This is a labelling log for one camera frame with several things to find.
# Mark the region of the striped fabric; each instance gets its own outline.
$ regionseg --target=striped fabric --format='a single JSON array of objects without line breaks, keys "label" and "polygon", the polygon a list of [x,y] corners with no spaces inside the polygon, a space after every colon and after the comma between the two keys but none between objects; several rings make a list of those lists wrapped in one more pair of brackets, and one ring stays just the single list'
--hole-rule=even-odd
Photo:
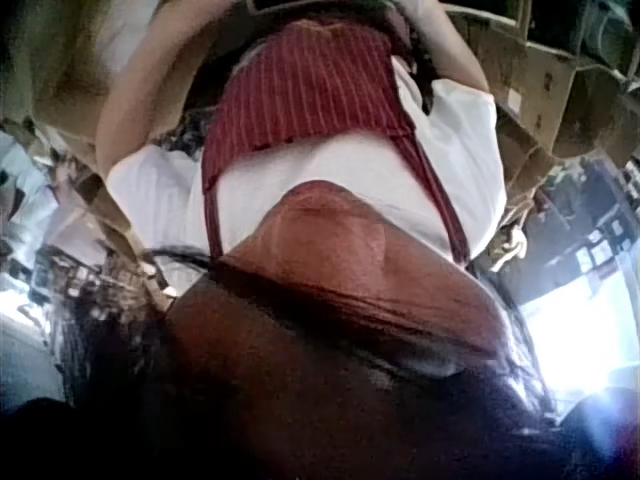
[{"label": "striped fabric", "polygon": [[214,258],[222,254],[216,183],[236,159],[311,137],[366,130],[395,144],[438,208],[454,261],[466,264],[469,247],[458,216],[400,104],[391,48],[385,34],[368,26],[301,20],[270,38],[229,80],[202,162]]}]

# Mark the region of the white shirt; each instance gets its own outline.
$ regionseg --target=white shirt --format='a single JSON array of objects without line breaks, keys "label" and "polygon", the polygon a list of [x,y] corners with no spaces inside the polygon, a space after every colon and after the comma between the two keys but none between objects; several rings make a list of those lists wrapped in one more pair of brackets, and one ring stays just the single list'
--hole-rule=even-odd
[{"label": "white shirt", "polygon": [[[433,109],[425,115],[417,86],[395,58],[392,63],[402,106],[460,218],[473,258],[493,236],[506,202],[493,97],[436,80]],[[223,252],[255,231],[285,193],[309,180],[348,189],[451,260],[448,234],[431,199],[393,144],[363,131],[303,140],[234,163],[218,183]],[[146,248],[187,246],[209,253],[201,169],[185,153],[146,146],[118,163],[106,184]],[[179,294],[195,280],[175,265],[165,268],[165,276]]]}]

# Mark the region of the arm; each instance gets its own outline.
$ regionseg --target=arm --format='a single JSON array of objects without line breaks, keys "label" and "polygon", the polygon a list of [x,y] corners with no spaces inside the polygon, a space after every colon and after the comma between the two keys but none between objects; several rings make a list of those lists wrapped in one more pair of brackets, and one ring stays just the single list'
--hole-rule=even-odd
[{"label": "arm", "polygon": [[487,78],[471,49],[438,0],[397,0],[413,23],[438,74],[467,87],[489,92]]},{"label": "arm", "polygon": [[96,157],[103,177],[147,142],[158,95],[178,54],[210,22],[221,18],[231,2],[173,0],[158,12],[100,114]]}]

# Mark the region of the white sleeve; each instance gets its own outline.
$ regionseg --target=white sleeve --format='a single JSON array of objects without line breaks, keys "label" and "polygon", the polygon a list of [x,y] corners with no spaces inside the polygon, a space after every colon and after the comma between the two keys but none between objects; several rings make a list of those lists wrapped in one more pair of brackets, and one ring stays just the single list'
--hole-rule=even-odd
[{"label": "white sleeve", "polygon": [[184,152],[147,145],[109,172],[107,190],[145,248],[184,244],[185,212],[195,164]]},{"label": "white sleeve", "polygon": [[491,240],[506,204],[493,96],[436,80],[433,108],[425,115],[413,80],[394,67],[402,105],[460,218],[473,258]]}]

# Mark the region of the person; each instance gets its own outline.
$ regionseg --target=person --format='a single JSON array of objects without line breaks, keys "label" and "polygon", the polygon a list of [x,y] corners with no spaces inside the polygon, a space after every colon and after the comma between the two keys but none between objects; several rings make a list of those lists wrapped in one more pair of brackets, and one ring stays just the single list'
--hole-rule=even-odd
[{"label": "person", "polygon": [[314,6],[246,49],[192,164],[148,144],[156,102],[232,2],[166,2],[101,114],[105,185],[178,298],[135,380],[89,402],[94,450],[241,478],[560,478],[540,379],[464,270],[505,187],[494,99],[443,7],[397,2],[438,75],[429,114],[389,15]]}]

